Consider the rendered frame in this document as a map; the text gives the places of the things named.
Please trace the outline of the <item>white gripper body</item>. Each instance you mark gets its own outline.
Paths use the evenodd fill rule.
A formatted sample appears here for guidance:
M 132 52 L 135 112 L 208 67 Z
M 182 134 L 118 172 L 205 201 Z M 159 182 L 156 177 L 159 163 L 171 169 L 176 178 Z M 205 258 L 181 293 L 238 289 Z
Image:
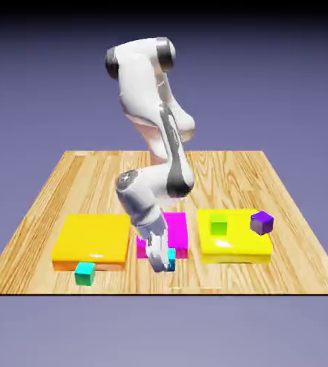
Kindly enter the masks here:
M 145 253 L 155 272 L 169 270 L 168 228 L 161 214 L 153 223 L 140 227 L 140 236 L 145 240 Z

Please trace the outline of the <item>small green cube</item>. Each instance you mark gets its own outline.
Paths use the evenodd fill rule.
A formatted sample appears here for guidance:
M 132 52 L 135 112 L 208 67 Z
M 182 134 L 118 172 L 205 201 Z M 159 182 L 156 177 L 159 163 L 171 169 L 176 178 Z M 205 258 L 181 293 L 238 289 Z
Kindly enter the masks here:
M 222 212 L 214 212 L 210 215 L 210 233 L 212 236 L 225 236 L 227 234 L 228 219 Z

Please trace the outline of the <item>small teal cube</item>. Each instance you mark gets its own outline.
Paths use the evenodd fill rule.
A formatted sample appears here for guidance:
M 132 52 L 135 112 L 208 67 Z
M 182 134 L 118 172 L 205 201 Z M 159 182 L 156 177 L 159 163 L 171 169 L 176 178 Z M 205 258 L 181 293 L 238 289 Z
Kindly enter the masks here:
M 95 263 L 79 262 L 74 271 L 74 278 L 76 285 L 92 286 L 95 281 Z

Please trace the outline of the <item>small purple cube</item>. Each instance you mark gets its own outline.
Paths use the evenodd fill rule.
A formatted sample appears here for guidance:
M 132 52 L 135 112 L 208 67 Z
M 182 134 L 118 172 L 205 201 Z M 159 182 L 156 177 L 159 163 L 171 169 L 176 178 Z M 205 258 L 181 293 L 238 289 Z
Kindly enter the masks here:
M 274 228 L 274 217 L 265 211 L 259 211 L 251 215 L 250 229 L 258 235 L 270 233 Z

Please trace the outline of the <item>large magenta box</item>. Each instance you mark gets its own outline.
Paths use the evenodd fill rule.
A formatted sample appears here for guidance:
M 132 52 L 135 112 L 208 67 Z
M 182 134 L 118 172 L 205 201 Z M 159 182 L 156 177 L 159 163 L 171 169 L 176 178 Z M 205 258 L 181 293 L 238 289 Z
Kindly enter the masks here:
M 177 259 L 188 258 L 188 228 L 185 212 L 164 212 L 168 225 L 168 247 L 175 249 Z

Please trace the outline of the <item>large orange box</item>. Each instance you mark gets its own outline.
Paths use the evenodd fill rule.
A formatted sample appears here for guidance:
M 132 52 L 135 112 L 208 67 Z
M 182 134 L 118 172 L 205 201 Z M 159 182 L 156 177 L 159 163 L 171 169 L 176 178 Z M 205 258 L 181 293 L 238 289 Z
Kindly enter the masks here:
M 52 250 L 53 268 L 73 271 L 89 262 L 97 270 L 123 270 L 129 239 L 126 214 L 69 214 Z

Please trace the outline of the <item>large yellow box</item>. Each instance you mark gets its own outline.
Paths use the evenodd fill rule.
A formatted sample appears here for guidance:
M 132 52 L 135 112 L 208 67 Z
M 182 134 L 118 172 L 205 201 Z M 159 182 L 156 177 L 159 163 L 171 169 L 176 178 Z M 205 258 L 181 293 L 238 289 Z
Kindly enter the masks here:
M 212 236 L 210 215 L 226 214 L 227 234 Z M 204 264 L 250 263 L 266 264 L 271 260 L 272 242 L 269 234 L 258 235 L 250 229 L 255 209 L 199 209 L 197 210 L 198 239 L 201 261 Z

